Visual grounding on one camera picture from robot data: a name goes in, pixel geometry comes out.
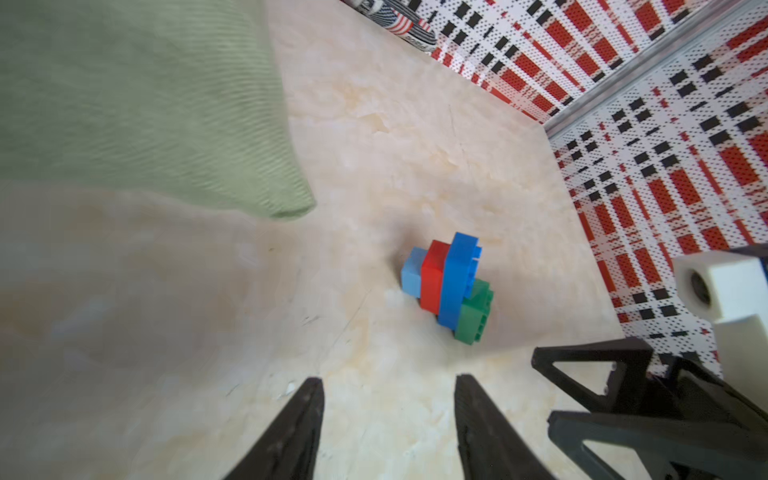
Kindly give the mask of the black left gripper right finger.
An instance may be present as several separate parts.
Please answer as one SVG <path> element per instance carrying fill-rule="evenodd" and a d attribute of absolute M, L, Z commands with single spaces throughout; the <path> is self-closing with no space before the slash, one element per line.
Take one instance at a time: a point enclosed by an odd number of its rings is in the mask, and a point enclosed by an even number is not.
<path fill-rule="evenodd" d="M 466 479 L 550 479 L 474 376 L 456 377 L 454 413 Z"/>

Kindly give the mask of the blue long lego brick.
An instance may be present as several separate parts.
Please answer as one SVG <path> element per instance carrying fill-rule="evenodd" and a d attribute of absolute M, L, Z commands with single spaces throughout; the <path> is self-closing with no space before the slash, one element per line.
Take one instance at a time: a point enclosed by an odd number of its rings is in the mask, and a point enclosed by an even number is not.
<path fill-rule="evenodd" d="M 444 261 L 438 323 L 455 331 L 463 300 L 474 286 L 482 247 L 479 239 L 457 232 Z"/>

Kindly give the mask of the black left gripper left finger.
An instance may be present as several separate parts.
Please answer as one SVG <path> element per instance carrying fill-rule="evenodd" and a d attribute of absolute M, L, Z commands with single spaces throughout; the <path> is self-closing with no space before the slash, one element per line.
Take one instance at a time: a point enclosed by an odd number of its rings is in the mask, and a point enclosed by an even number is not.
<path fill-rule="evenodd" d="M 308 377 L 225 479 L 313 479 L 324 408 L 322 380 Z"/>

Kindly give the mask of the small light blue lego brick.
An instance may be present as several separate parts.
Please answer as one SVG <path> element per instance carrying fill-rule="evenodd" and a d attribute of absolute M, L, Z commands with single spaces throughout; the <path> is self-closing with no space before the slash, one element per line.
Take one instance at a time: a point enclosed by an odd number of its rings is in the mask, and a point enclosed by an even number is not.
<path fill-rule="evenodd" d="M 402 290 L 416 299 L 421 298 L 421 270 L 426 255 L 425 249 L 414 247 L 401 269 Z"/>

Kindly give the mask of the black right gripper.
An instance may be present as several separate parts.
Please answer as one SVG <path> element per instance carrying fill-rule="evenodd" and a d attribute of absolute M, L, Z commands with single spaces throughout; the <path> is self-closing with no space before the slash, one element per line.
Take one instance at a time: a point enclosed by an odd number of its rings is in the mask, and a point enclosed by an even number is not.
<path fill-rule="evenodd" d="M 597 412 L 552 412 L 550 440 L 592 479 L 621 475 L 587 441 L 652 454 L 719 479 L 765 479 L 767 437 L 758 432 L 767 431 L 767 413 L 686 358 L 668 356 L 666 373 L 647 380 L 652 356 L 653 348 L 638 338 L 535 348 L 531 366 Z M 643 398 L 648 417 L 618 415 L 639 412 Z"/>

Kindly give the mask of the green lego brick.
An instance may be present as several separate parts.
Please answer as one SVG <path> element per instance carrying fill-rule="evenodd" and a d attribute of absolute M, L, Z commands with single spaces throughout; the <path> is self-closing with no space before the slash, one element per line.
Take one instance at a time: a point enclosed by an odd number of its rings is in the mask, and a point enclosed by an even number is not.
<path fill-rule="evenodd" d="M 490 283 L 477 279 L 468 299 L 462 301 L 454 338 L 467 345 L 479 342 L 483 336 L 494 292 Z"/>

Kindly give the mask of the red lego brick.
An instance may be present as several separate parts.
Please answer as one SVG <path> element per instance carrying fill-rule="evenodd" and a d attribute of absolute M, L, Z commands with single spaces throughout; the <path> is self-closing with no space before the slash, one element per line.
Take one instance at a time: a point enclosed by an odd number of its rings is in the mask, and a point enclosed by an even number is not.
<path fill-rule="evenodd" d="M 421 267 L 420 306 L 435 315 L 440 310 L 444 265 L 449 250 L 449 244 L 433 240 Z"/>

